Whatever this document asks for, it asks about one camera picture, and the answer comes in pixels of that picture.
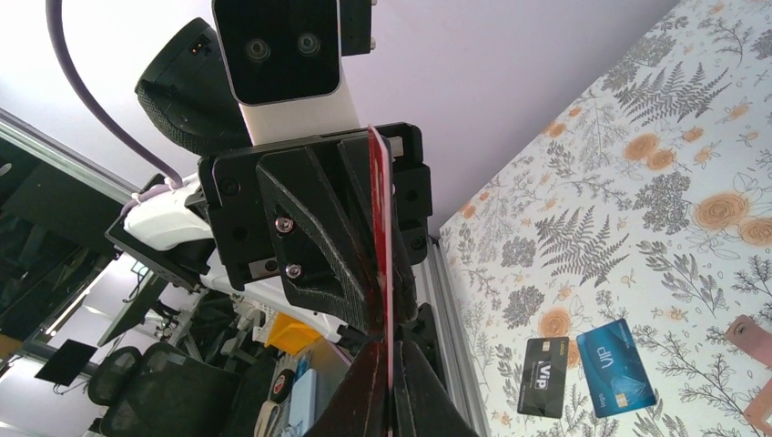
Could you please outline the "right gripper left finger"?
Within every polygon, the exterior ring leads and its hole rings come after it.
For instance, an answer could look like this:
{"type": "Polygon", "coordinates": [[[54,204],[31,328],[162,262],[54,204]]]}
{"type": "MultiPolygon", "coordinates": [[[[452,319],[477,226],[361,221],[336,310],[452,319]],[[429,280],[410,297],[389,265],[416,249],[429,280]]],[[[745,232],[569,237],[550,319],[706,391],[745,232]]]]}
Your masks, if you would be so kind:
{"type": "Polygon", "coordinates": [[[389,434],[388,349],[384,340],[364,345],[308,436],[389,434]]]}

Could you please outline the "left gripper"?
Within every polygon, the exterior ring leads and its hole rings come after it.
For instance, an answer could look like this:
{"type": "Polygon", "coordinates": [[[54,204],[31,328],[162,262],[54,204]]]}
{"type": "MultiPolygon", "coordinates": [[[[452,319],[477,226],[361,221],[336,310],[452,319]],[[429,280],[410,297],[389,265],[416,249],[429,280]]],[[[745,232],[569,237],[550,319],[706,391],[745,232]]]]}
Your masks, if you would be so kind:
{"type": "MultiPolygon", "coordinates": [[[[365,128],[245,147],[201,160],[207,217],[229,284],[281,274],[290,304],[360,332],[384,330],[365,128]]],[[[418,313],[402,240],[392,242],[393,317],[418,313]]]]}

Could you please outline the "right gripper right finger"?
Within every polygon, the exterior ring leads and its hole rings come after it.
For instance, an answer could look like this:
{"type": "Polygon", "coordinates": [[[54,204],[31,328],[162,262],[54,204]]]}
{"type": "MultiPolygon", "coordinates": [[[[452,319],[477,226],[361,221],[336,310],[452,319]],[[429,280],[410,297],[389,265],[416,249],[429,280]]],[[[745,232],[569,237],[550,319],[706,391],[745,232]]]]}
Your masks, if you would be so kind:
{"type": "Polygon", "coordinates": [[[396,436],[477,434],[460,415],[416,343],[395,343],[392,369],[391,426],[396,436]]]}

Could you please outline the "red VIP card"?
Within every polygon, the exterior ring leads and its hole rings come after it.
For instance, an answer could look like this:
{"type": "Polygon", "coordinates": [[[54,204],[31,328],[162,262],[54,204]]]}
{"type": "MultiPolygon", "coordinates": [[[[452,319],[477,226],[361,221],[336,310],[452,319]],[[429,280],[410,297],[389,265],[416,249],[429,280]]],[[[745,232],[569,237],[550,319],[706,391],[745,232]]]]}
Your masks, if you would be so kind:
{"type": "Polygon", "coordinates": [[[394,384],[394,302],[393,256],[391,235],[391,156],[385,141],[375,126],[368,125],[368,147],[371,173],[371,209],[373,238],[381,286],[384,343],[387,351],[387,382],[394,384]]]}

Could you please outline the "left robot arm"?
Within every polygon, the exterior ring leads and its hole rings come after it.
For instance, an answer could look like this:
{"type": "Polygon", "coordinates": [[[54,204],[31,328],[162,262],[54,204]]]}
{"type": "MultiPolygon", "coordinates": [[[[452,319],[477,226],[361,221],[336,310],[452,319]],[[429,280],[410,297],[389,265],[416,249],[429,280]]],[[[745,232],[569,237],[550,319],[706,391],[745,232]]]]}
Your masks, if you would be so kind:
{"type": "Polygon", "coordinates": [[[199,158],[180,181],[154,178],[108,229],[107,238],[169,283],[218,291],[241,310],[284,314],[329,340],[352,335],[338,316],[301,306],[279,277],[249,135],[229,93],[215,30],[196,18],[160,50],[135,88],[167,139],[199,158]]]}

